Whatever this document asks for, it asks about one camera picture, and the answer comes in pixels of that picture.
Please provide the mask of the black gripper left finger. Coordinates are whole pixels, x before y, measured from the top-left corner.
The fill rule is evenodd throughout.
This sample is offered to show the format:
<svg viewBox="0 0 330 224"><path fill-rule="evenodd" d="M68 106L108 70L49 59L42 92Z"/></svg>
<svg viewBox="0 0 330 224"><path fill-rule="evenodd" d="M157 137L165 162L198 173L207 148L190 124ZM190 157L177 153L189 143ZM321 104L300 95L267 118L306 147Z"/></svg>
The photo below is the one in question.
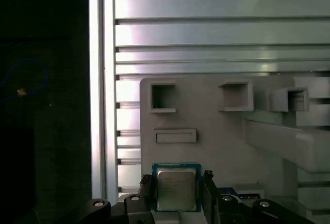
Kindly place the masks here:
<svg viewBox="0 0 330 224"><path fill-rule="evenodd" d="M104 199L93 199L89 223L154 223L152 203L155 183L151 175L143 175L137 193L111 205Z"/></svg>

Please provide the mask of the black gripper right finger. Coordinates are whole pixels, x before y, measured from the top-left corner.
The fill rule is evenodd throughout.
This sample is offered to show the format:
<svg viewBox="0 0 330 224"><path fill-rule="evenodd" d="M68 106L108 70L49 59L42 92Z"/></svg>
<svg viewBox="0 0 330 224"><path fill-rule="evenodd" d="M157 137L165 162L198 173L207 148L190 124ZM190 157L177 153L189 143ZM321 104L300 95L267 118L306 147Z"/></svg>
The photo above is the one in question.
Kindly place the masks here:
<svg viewBox="0 0 330 224"><path fill-rule="evenodd" d="M220 193L212 178L212 171L206 170L202 178L202 208L207 223L313 223L269 199L247 206L236 195Z"/></svg>

